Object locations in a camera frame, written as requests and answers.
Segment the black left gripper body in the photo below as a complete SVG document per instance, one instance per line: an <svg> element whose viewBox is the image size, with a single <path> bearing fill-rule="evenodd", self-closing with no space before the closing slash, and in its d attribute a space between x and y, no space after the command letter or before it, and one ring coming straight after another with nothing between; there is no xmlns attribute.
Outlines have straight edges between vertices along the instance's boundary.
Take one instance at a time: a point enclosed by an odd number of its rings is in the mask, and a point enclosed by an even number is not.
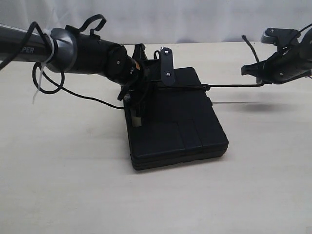
<svg viewBox="0 0 312 234"><path fill-rule="evenodd" d="M153 81L160 80L160 51L154 51L152 59L148 59L143 43L134 45L131 57L130 80L122 85L117 97L124 101L124 108L128 108L135 115L142 115L147 105L148 96L152 93Z"/></svg>

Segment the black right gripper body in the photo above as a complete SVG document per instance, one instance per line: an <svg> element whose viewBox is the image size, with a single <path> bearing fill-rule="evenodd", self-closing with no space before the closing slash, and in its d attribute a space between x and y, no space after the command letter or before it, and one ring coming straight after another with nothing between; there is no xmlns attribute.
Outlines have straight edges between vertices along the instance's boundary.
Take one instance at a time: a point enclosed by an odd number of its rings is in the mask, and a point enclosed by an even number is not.
<svg viewBox="0 0 312 234"><path fill-rule="evenodd" d="M298 68L298 38L301 33L295 29L268 28L264 32L276 37L277 51L269 58L241 67L241 74L256 77L258 84L283 84L302 78Z"/></svg>

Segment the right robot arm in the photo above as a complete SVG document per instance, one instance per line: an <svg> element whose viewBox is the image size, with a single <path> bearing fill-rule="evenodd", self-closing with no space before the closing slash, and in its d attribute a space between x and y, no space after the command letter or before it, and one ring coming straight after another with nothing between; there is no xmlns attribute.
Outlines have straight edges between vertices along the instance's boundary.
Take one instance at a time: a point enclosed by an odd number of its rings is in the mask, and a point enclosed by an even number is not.
<svg viewBox="0 0 312 234"><path fill-rule="evenodd" d="M277 51L266 60L241 67L242 75L256 77L257 83L284 84L312 75L312 31L301 41L300 30L267 28L261 37L263 44L272 44Z"/></svg>

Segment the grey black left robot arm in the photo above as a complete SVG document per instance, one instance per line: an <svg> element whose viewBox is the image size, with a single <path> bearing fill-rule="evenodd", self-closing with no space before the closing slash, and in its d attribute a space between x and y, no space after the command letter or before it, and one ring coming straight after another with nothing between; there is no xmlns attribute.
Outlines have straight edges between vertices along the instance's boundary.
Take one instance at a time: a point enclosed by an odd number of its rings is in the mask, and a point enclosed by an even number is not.
<svg viewBox="0 0 312 234"><path fill-rule="evenodd" d="M27 30L3 24L0 66L33 63L33 84L47 95L64 90L66 74L100 75L120 86L118 100L142 112L155 84L162 80L160 52L147 59L144 45L137 44L130 56L125 46L103 40L94 29L87 35L84 30L66 26L45 32L37 22Z"/></svg>

